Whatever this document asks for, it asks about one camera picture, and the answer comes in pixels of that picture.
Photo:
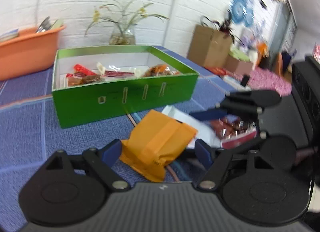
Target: cardboard box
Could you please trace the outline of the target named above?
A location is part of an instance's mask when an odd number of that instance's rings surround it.
[[[231,36],[196,25],[187,58],[200,66],[223,67],[231,44]]]
[[[226,58],[226,63],[224,65],[224,68],[235,74],[250,75],[252,71],[252,66],[253,66],[253,63],[251,62],[240,61],[232,57],[231,55],[228,55]]]
[[[144,72],[165,63],[178,75],[139,79],[112,79],[108,82],[67,87],[67,73],[81,64],[97,71],[97,62],[105,67],[134,68]],[[52,96],[62,128],[108,119],[132,112],[189,100],[198,73],[174,57],[152,46],[115,45],[58,50],[54,62]]]

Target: food package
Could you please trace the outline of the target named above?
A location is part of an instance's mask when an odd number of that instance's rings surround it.
[[[235,148],[257,135],[255,122],[242,121],[240,118],[233,122],[228,121],[227,118],[222,118],[212,120],[210,124],[216,136],[221,140],[221,147],[225,149]]]
[[[70,76],[67,77],[68,87],[82,85],[82,77]]]
[[[120,160],[153,182],[162,182],[164,167],[174,161],[195,137],[197,130],[158,111],[149,113],[122,140]]]
[[[147,70],[142,77],[160,76],[160,75],[176,75],[179,74],[178,71],[171,71],[168,65],[158,64]]]
[[[66,78],[69,78],[69,77],[83,78],[85,76],[87,76],[87,75],[82,72],[77,71],[76,73],[67,73]]]
[[[85,75],[96,75],[93,71],[88,70],[87,68],[83,67],[80,64],[76,64],[73,66],[73,69],[77,72],[84,73]]]
[[[89,84],[97,81],[102,81],[103,78],[100,75],[88,75],[82,78],[82,84]]]
[[[115,78],[127,78],[127,77],[134,76],[134,72],[106,70],[104,72],[103,76],[105,76],[105,77],[115,77]]]

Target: red snack wrapper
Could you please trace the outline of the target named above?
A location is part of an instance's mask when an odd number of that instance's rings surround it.
[[[118,78],[123,78],[123,77],[129,77],[129,76],[134,76],[133,72],[126,72],[126,71],[112,71],[112,70],[106,70],[104,72],[105,77],[118,77]]]
[[[257,130],[254,129],[249,133],[242,133],[237,136],[233,136],[230,139],[224,139],[221,142],[221,147],[224,149],[232,149],[237,146],[240,146],[241,144],[254,139],[257,136]]]
[[[220,139],[232,135],[234,129],[229,124],[221,121],[221,119],[210,121],[212,129],[216,132],[216,136]]]
[[[227,71],[223,68],[220,68],[220,67],[205,67],[205,68],[218,76],[227,75]]]
[[[85,77],[86,74],[82,73],[82,72],[76,72],[76,73],[67,73],[66,77],[79,77],[79,78],[83,78]]]
[[[88,70],[87,68],[83,67],[80,64],[76,64],[75,66],[73,66],[73,69],[75,71],[84,73],[85,75],[96,75],[93,71]]]

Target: black speaker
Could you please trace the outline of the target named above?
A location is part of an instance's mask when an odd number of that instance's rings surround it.
[[[312,142],[320,134],[320,64],[307,56],[293,64],[292,75],[292,95]]]

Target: pink rug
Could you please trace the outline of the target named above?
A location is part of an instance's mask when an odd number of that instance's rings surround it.
[[[242,75],[234,74],[234,78],[242,80]],[[253,90],[271,89],[277,91],[281,96],[291,93],[291,84],[269,70],[257,67],[250,73],[248,85]]]

